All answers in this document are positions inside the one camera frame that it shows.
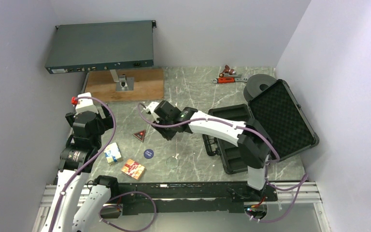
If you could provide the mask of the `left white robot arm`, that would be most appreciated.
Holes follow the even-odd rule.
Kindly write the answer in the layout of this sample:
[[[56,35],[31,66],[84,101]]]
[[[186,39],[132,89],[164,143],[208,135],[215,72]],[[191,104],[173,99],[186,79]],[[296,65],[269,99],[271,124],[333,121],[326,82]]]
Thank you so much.
[[[93,103],[78,103],[75,113],[66,114],[72,133],[60,155],[54,198],[43,232],[84,232],[104,203],[119,198],[117,178],[100,175],[95,178],[88,198],[79,207],[81,193],[92,171],[93,162],[104,151],[101,136],[115,130],[115,116],[103,104],[101,116]]]

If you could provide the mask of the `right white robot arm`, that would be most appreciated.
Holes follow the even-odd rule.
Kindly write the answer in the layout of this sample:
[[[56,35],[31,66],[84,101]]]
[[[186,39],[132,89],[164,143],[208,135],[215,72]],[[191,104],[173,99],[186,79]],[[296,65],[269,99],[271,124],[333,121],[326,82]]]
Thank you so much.
[[[154,118],[152,126],[167,140],[178,132],[198,133],[236,146],[247,165],[248,197],[258,201],[265,195],[266,165],[275,149],[257,120],[221,119],[191,107],[179,110],[167,101],[153,101],[145,107],[145,111]]]

